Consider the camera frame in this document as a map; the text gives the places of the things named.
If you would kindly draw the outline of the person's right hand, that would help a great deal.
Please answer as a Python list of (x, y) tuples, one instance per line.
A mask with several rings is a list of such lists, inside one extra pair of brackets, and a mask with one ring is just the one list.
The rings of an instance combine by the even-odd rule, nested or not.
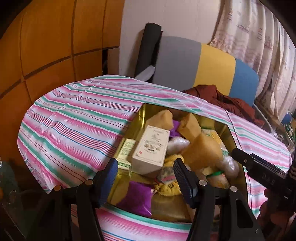
[(267, 201), (259, 209), (257, 222), (265, 240), (288, 240), (285, 238), (295, 223), (295, 212), (291, 207), (280, 206), (280, 196), (269, 189), (264, 190)]

